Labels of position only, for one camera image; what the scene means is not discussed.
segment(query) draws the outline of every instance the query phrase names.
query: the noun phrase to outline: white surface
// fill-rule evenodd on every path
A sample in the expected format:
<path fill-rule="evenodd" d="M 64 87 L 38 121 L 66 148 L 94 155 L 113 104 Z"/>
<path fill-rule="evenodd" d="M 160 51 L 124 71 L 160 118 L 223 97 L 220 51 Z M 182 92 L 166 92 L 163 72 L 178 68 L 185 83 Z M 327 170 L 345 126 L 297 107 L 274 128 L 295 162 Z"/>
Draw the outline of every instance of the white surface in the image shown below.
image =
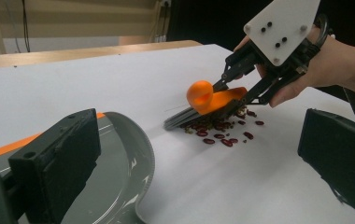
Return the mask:
<path fill-rule="evenodd" d="M 268 60 L 279 66 L 309 34 L 319 4 L 320 0 L 275 0 L 250 20 L 244 31 Z"/>
<path fill-rule="evenodd" d="M 230 134 L 240 143 L 231 148 L 162 128 L 187 107 L 194 81 L 219 79 L 229 54 L 211 45 L 0 68 L 0 147 L 82 109 L 116 111 L 136 121 L 154 148 L 155 176 L 140 206 L 149 223 L 355 223 L 355 210 L 296 152 L 309 107 L 353 119 L 332 96 L 307 89 L 275 109 L 250 106 L 265 125 L 250 118 L 235 125 Z M 253 72 L 231 87 L 259 79 Z M 255 135 L 246 144 L 244 131 Z"/>

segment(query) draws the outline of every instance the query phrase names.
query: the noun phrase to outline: screw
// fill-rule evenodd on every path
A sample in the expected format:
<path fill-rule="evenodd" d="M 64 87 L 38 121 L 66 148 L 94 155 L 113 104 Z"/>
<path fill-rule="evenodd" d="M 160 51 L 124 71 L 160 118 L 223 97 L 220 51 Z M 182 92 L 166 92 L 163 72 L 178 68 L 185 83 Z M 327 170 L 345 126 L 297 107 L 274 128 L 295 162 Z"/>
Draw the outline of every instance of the screw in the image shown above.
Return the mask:
<path fill-rule="evenodd" d="M 251 26 L 250 26 L 249 24 L 246 24 L 246 25 L 244 26 L 244 31 L 249 32 L 249 31 L 250 31 L 250 28 L 251 28 Z"/>
<path fill-rule="evenodd" d="M 308 68 L 306 66 L 298 66 L 296 68 L 296 72 L 298 74 L 305 74 L 306 72 L 308 72 Z"/>

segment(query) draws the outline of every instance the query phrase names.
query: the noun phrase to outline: human hand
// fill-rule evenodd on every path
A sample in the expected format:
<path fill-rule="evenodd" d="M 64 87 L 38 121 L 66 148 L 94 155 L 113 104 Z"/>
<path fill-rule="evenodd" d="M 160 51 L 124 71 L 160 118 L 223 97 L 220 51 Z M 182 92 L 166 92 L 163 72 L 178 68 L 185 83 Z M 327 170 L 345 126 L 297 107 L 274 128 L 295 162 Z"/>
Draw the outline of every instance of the human hand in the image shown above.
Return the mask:
<path fill-rule="evenodd" d="M 307 38 L 314 43 L 319 33 L 320 30 L 314 27 Z M 249 38 L 246 36 L 235 50 L 248 41 Z M 257 69 L 263 77 L 264 67 L 257 65 Z M 306 87 L 332 85 L 340 85 L 355 91 L 355 48 L 328 36 L 320 52 L 309 62 L 308 72 L 280 89 L 269 104 L 275 107 L 298 96 Z"/>

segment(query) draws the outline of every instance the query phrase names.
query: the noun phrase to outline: kidney bean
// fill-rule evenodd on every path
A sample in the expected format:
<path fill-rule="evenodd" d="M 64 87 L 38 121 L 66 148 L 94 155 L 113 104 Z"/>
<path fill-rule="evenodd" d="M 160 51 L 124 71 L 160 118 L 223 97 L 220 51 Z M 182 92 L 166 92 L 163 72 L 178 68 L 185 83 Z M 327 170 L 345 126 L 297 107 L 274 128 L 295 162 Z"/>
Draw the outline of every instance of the kidney bean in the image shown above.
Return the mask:
<path fill-rule="evenodd" d="M 224 134 L 221 134 L 221 133 L 216 133 L 215 135 L 213 135 L 215 138 L 218 138 L 218 139 L 223 139 L 224 138 Z"/>
<path fill-rule="evenodd" d="M 215 144 L 215 140 L 210 139 L 210 138 L 204 138 L 203 142 L 205 142 L 206 144 L 210 144 L 210 145 Z"/>
<path fill-rule="evenodd" d="M 216 123 L 216 124 L 214 124 L 214 128 L 217 131 L 221 131 L 221 130 L 224 130 L 224 125 L 222 123 Z"/>
<path fill-rule="evenodd" d="M 254 113 L 253 111 L 250 111 L 250 110 L 248 110 L 247 114 L 248 114 L 248 116 L 252 116 L 254 118 L 257 117 L 256 113 Z"/>
<path fill-rule="evenodd" d="M 231 143 L 238 143 L 238 139 L 236 139 L 236 138 L 230 138 L 229 142 L 231 142 Z"/>
<path fill-rule="evenodd" d="M 223 127 L 224 127 L 224 129 L 228 129 L 228 128 L 231 127 L 231 123 L 230 122 L 224 122 L 223 123 Z"/>
<path fill-rule="evenodd" d="M 227 147 L 232 147 L 233 146 L 233 143 L 232 142 L 230 142 L 229 140 L 227 140 L 227 139 L 221 139 L 221 142 L 225 145 L 225 146 L 227 146 Z"/>
<path fill-rule="evenodd" d="M 244 132 L 244 135 L 245 135 L 248 139 L 250 139 L 250 140 L 253 139 L 253 134 L 251 134 L 251 133 Z"/>
<path fill-rule="evenodd" d="M 243 115 L 235 115 L 237 118 L 239 118 L 239 119 L 245 119 L 245 114 L 243 114 Z"/>
<path fill-rule="evenodd" d="M 197 132 L 197 135 L 200 136 L 200 137 L 205 137 L 205 136 L 207 136 L 207 132 L 206 131 L 200 131 L 200 132 Z"/>
<path fill-rule="evenodd" d="M 192 128 L 192 129 L 197 129 L 198 128 L 198 124 L 191 124 L 189 126 L 187 126 L 188 128 Z"/>
<path fill-rule="evenodd" d="M 197 131 L 197 132 L 207 131 L 207 127 L 204 126 L 204 125 L 198 125 L 198 126 L 195 128 L 195 131 Z"/>

